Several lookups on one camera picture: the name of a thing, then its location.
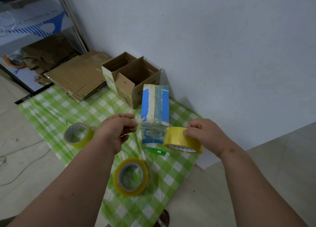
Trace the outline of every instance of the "barcode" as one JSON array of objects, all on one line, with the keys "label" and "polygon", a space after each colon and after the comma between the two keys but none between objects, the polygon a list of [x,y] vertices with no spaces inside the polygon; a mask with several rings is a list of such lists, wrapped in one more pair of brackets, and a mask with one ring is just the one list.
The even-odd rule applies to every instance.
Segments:
[{"label": "barcode", "polygon": [[147,131],[146,135],[162,135],[160,131]]}]

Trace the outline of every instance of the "tiled floor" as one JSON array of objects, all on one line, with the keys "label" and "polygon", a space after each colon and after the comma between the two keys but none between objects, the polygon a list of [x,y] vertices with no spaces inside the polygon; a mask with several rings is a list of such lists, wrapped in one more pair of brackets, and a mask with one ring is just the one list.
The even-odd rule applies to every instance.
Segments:
[{"label": "tiled floor", "polygon": [[[14,101],[27,93],[0,72],[0,156],[41,141]],[[316,226],[316,123],[248,151],[264,176],[309,226]],[[12,181],[31,161],[49,150],[42,141],[8,156],[0,185]],[[0,219],[19,214],[64,169],[52,151],[15,181],[0,187]],[[166,209],[170,226],[235,226],[221,163],[194,166]],[[98,216],[96,226],[106,226]]]}]

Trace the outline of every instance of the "hand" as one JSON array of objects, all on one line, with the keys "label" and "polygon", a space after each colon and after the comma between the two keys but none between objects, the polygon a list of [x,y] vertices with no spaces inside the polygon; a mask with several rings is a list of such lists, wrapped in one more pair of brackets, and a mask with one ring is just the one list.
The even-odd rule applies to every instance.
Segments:
[{"label": "hand", "polygon": [[116,155],[122,149],[122,144],[128,140],[128,133],[136,132],[138,123],[132,121],[135,116],[128,113],[118,113],[102,121],[93,140],[103,142]]},{"label": "hand", "polygon": [[183,135],[198,139],[202,145],[216,156],[223,152],[224,148],[234,143],[215,122],[210,119],[196,119],[190,121]]}]

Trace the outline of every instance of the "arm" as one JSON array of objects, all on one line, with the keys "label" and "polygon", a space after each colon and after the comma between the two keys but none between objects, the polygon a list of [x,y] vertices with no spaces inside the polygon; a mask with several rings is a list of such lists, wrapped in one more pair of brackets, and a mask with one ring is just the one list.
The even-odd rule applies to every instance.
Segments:
[{"label": "arm", "polygon": [[251,157],[214,122],[193,120],[183,134],[197,138],[223,162],[237,226],[307,226]]},{"label": "arm", "polygon": [[104,120],[93,139],[61,174],[9,225],[94,226],[114,155],[136,132],[132,114],[115,114]]}]

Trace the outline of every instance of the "yellow tape roll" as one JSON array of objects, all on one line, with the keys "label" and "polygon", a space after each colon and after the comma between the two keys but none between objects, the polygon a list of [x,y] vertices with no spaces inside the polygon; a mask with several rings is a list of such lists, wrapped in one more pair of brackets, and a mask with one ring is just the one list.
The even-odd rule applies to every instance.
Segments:
[{"label": "yellow tape roll", "polygon": [[[123,185],[122,185],[122,174],[123,172],[131,166],[137,166],[142,170],[143,173],[143,178],[141,183],[135,187],[134,189],[126,189]],[[119,166],[116,168],[115,172],[114,172],[114,177],[113,177],[113,182],[114,182],[114,186],[116,188],[116,190],[125,196],[137,196],[139,195],[144,188],[147,185],[147,181],[148,181],[148,169],[144,163],[144,161],[141,161],[139,159],[136,158],[130,158],[130,159],[126,159],[124,161],[122,161]]]},{"label": "yellow tape roll", "polygon": [[[85,136],[80,141],[73,142],[71,139],[72,139],[74,133],[79,131],[79,130],[81,130],[81,129],[86,129],[87,130]],[[65,130],[65,133],[64,133],[64,140],[69,145],[72,145],[75,148],[82,148],[82,147],[84,147],[86,144],[88,144],[89,141],[91,141],[92,137],[93,137],[93,130],[89,126],[86,126],[83,123],[76,123],[76,124],[73,124],[73,125],[69,126]]]},{"label": "yellow tape roll", "polygon": [[195,138],[184,136],[182,132],[185,129],[183,127],[168,127],[163,141],[164,146],[186,153],[202,154],[201,143]]}]

